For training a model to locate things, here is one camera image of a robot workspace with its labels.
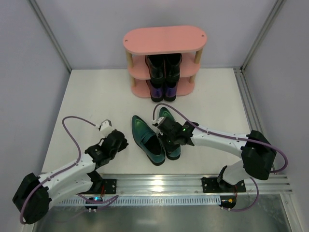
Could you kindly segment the purple metallic loafer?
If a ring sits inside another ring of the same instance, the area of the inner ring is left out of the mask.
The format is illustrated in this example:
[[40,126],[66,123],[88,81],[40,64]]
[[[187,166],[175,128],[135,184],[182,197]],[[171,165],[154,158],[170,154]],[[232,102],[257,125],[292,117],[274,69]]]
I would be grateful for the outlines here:
[[163,84],[154,84],[151,80],[146,81],[153,102],[160,102],[164,98]]
[[177,82],[166,82],[165,83],[165,95],[164,95],[164,100],[168,102],[175,101],[176,96],[177,96],[177,87],[178,83]]

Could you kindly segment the green metallic loafer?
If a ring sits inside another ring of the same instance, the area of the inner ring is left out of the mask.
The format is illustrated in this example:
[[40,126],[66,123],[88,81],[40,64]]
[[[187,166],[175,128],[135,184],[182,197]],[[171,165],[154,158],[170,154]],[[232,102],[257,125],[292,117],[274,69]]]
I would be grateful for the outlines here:
[[155,166],[162,165],[166,154],[157,134],[137,115],[132,117],[131,129],[135,143],[144,151],[150,162]]
[[[173,122],[175,122],[175,118],[171,114],[171,112],[166,108],[162,107],[159,111],[158,117],[167,117],[170,118]],[[169,142],[166,136],[162,134],[158,134],[158,139],[161,142],[164,151],[166,153],[166,157],[169,160],[177,160],[181,155],[181,146],[174,145],[172,142]]]

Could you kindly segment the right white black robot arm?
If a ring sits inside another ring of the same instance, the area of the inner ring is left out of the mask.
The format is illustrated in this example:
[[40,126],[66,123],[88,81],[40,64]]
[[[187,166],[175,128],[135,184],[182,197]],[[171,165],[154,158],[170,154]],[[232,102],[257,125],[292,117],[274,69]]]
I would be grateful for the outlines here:
[[236,184],[247,178],[268,180],[276,151],[262,133],[230,134],[210,131],[198,123],[186,121],[183,125],[168,117],[155,120],[154,126],[161,136],[174,145],[206,146],[239,157],[239,161],[226,165],[217,177],[223,192],[235,190]]

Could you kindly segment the black patent loafer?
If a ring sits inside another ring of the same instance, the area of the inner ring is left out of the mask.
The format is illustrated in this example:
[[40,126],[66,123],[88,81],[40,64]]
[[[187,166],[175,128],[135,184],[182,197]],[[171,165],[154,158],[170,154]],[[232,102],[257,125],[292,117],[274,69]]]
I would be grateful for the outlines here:
[[174,87],[180,79],[181,62],[180,53],[165,55],[165,79],[169,87]]
[[165,80],[165,67],[163,55],[146,55],[145,63],[149,70],[150,80],[153,84],[162,84]]

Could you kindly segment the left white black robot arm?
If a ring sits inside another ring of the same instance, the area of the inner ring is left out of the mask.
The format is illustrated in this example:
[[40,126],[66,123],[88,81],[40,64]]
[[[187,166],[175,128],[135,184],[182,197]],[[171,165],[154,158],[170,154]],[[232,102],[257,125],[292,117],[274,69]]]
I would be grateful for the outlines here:
[[102,143],[89,147],[76,161],[39,176],[26,175],[13,196],[20,222],[36,223],[53,206],[73,195],[100,193],[105,181],[97,169],[127,146],[124,134],[113,130]]

